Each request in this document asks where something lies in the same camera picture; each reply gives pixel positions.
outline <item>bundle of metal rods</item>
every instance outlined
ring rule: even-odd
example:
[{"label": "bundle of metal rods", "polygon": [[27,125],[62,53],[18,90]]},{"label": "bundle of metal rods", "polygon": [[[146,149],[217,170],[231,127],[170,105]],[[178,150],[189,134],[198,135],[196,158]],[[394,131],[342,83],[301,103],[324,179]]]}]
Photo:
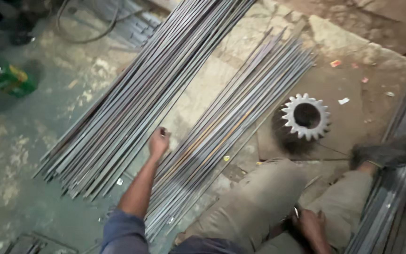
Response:
[{"label": "bundle of metal rods", "polygon": [[[406,93],[383,141],[406,135]],[[346,253],[406,254],[406,166],[380,172]]]},{"label": "bundle of metal rods", "polygon": [[184,0],[133,63],[42,158],[63,194],[106,195],[254,0]]},{"label": "bundle of metal rods", "polygon": [[182,143],[161,163],[152,189],[146,235],[177,223],[211,178],[229,148],[313,65],[299,34],[280,43],[282,31],[251,55],[220,92]]}]

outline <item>dirty floor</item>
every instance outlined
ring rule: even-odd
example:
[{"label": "dirty floor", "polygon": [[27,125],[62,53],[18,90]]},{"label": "dirty floor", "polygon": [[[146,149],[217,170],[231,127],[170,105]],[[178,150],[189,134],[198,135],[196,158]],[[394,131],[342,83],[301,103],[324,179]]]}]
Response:
[{"label": "dirty floor", "polygon": [[[330,152],[338,151],[335,152],[337,158],[343,159],[352,144],[380,140],[399,95],[406,90],[406,58],[328,20],[305,16],[292,9],[280,11],[280,6],[272,2],[258,2],[248,11],[161,123],[173,134],[171,149],[242,65],[265,31],[270,27],[274,28],[273,34],[285,27],[292,30],[300,18],[308,22],[302,34],[304,45],[315,47],[319,58],[317,65],[290,95],[310,93],[312,97],[324,99],[329,106],[332,130],[321,144],[329,147]],[[92,22],[96,29],[104,28],[91,14],[78,12],[76,15]],[[38,89],[23,99],[0,93],[0,249],[18,234],[36,230],[84,251],[101,239],[107,211],[117,203],[129,184],[125,179],[109,197],[89,202],[81,198],[61,198],[58,182],[45,184],[41,179],[31,179],[40,157],[102,94],[117,71],[136,55],[120,50],[115,35],[84,45],[66,43],[54,34],[53,23],[53,20],[39,23],[35,30],[36,40],[25,46],[8,46],[0,37],[0,58],[31,72],[39,81]],[[73,19],[64,22],[64,27],[70,31],[79,30],[85,35],[81,26]],[[341,60],[342,64],[332,68],[330,62],[334,60]],[[343,98],[351,101],[340,105],[338,100]],[[267,125],[262,128],[267,132]],[[228,155],[245,141],[246,136],[240,138]],[[151,245],[152,253],[166,253],[176,233],[184,230],[220,194],[248,174],[264,151],[260,147],[272,154],[268,156],[274,156],[274,148],[260,139],[258,133],[248,141],[171,234],[157,237]],[[330,154],[322,151],[311,154],[311,158],[323,155],[328,158]],[[128,170],[135,174],[145,156],[146,151],[140,153]],[[334,175],[347,170],[347,163],[342,160],[299,164],[304,167],[308,179],[322,176],[302,195],[303,205],[318,197]]]}]

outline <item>blue sleeve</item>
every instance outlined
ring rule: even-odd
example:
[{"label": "blue sleeve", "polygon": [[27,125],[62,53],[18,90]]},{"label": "blue sleeve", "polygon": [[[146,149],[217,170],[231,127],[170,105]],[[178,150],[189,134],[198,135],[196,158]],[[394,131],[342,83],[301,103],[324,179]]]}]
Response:
[{"label": "blue sleeve", "polygon": [[101,254],[148,254],[144,221],[119,209],[112,212],[103,231]]}]

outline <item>khaki pants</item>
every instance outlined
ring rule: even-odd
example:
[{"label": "khaki pants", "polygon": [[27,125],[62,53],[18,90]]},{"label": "khaki pants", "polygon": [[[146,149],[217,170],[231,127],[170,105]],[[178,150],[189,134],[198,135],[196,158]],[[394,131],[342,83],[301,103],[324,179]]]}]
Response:
[{"label": "khaki pants", "polygon": [[[220,197],[203,212],[176,244],[190,236],[231,240],[249,253],[304,253],[288,233],[267,241],[270,229],[289,214],[297,203],[307,180],[299,167],[288,159],[271,159],[242,179],[235,188]],[[326,234],[336,250],[345,248],[358,228],[372,178],[350,171],[307,209],[322,210],[327,218]]]}]

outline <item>shoe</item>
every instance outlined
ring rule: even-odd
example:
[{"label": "shoe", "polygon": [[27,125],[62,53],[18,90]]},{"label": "shoe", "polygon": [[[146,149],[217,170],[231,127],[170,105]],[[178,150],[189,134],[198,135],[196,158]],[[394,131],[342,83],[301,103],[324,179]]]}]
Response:
[{"label": "shoe", "polygon": [[406,136],[382,145],[355,145],[351,153],[351,169],[355,170],[365,161],[380,168],[398,168],[406,165]]}]

